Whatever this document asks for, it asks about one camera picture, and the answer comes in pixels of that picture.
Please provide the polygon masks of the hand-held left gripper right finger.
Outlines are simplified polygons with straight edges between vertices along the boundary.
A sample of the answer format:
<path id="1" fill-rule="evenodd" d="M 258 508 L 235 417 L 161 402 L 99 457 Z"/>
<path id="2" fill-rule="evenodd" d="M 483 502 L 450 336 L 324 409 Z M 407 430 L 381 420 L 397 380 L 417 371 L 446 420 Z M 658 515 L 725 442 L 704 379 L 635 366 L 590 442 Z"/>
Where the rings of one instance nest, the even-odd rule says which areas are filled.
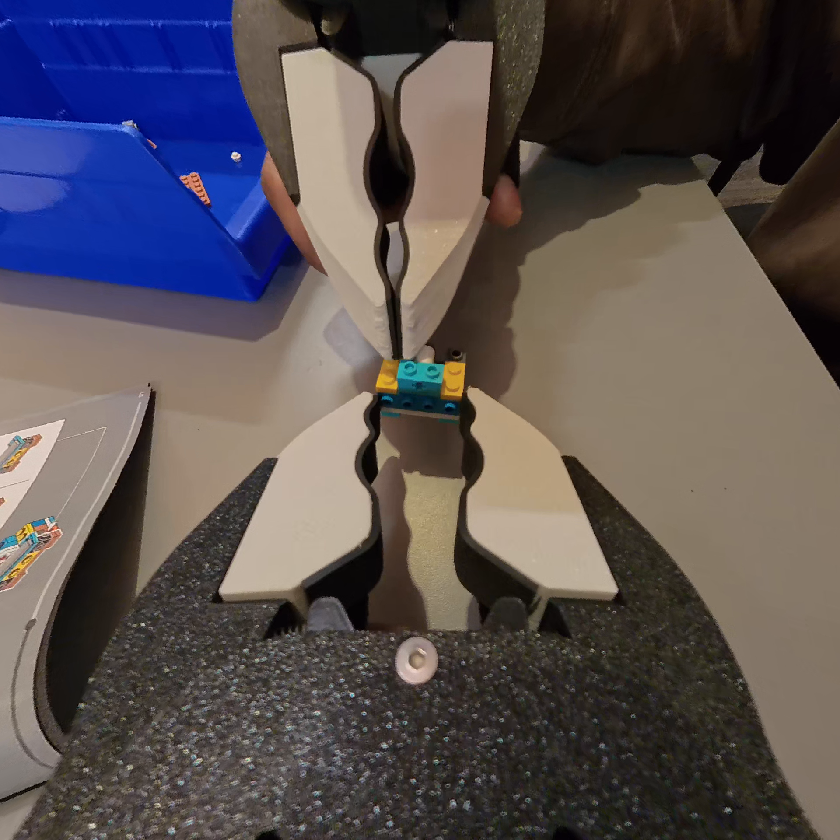
<path id="1" fill-rule="evenodd" d="M 618 586 L 560 451 L 471 386 L 460 432 L 458 579 L 479 603 L 612 601 Z"/>

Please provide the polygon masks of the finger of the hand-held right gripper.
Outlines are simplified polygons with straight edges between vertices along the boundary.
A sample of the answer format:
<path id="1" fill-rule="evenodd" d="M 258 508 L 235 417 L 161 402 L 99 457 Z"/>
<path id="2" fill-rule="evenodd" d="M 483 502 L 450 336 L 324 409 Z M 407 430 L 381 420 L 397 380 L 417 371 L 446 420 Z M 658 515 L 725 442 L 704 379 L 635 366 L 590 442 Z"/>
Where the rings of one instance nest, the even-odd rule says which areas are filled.
<path id="1" fill-rule="evenodd" d="M 353 322 L 381 357 L 391 359 L 392 287 L 369 173 L 382 123 L 377 86 L 324 48 L 286 52 L 280 61 L 301 220 Z"/>
<path id="2" fill-rule="evenodd" d="M 494 45 L 449 40 L 396 86 L 398 127 L 413 166 L 397 284 L 402 353 L 414 356 L 448 310 L 484 222 Z"/>

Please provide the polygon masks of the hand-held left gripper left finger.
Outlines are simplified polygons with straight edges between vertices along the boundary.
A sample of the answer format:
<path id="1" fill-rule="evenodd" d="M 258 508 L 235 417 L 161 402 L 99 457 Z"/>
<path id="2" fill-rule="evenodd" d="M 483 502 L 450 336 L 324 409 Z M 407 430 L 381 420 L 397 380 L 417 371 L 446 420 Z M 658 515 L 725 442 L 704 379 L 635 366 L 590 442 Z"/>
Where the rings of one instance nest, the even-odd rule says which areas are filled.
<path id="1" fill-rule="evenodd" d="M 279 454 L 218 595 L 224 602 L 364 602 L 383 571 L 373 491 L 379 404 L 363 392 Z"/>

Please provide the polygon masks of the yellow blue brown brick assembly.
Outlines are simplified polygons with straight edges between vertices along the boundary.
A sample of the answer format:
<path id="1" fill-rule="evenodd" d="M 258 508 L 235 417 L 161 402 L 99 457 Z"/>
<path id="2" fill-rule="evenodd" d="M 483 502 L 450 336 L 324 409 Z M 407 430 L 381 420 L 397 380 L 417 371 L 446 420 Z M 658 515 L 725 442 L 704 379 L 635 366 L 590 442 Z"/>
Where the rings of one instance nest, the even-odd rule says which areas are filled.
<path id="1" fill-rule="evenodd" d="M 376 379 L 381 414 L 388 417 L 426 416 L 445 424 L 457 424 L 460 402 L 445 402 L 439 398 L 420 395 L 401 395 L 396 392 L 396 373 L 400 360 L 384 360 Z"/>

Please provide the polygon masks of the teal grey orange brick assembly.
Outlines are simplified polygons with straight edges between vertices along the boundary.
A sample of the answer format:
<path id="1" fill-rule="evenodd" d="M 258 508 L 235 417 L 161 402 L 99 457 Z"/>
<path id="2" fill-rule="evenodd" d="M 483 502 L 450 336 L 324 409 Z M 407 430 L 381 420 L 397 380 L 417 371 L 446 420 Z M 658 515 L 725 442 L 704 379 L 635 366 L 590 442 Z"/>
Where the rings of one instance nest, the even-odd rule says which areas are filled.
<path id="1" fill-rule="evenodd" d="M 466 353 L 450 350 L 437 357 L 433 346 L 424 345 L 412 359 L 399 362 L 396 392 L 460 402 L 466 383 Z"/>

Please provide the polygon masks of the person's right forearm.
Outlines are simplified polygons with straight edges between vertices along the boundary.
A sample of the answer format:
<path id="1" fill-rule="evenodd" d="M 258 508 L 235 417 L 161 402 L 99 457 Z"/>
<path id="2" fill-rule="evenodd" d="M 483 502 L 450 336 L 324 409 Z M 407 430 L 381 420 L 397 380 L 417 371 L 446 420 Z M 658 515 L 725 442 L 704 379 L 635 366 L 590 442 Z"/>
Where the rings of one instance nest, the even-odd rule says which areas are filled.
<path id="1" fill-rule="evenodd" d="M 786 183 L 838 119 L 834 1 L 551 1 L 520 132 L 578 161 L 745 160 Z"/>

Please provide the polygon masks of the blue plastic bin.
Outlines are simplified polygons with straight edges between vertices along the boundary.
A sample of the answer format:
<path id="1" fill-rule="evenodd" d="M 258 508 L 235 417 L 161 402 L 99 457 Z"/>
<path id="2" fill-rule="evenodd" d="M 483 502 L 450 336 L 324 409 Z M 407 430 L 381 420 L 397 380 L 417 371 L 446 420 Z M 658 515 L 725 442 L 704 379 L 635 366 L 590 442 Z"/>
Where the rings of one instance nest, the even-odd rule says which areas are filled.
<path id="1" fill-rule="evenodd" d="M 3 268 L 261 297 L 291 240 L 261 190 L 232 6 L 1 2 Z"/>

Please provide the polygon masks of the grey instruction booklet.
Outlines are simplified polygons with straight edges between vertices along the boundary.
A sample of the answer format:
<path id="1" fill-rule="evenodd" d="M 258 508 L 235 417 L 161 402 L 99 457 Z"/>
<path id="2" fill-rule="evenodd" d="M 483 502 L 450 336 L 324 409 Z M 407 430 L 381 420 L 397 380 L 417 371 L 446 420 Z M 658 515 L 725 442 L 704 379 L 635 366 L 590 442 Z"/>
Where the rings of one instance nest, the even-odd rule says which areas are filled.
<path id="1" fill-rule="evenodd" d="M 2 420 L 1 796 L 45 783 L 138 576 L 154 392 Z"/>

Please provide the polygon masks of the person's brown hoodie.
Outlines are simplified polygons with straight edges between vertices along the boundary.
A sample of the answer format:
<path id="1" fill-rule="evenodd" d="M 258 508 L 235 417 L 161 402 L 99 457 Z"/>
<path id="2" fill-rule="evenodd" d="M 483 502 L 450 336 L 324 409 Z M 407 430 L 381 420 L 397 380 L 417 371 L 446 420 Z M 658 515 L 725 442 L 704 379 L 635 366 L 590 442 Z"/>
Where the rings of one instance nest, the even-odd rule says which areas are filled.
<path id="1" fill-rule="evenodd" d="M 839 383 L 839 122 L 793 174 L 748 243 Z"/>

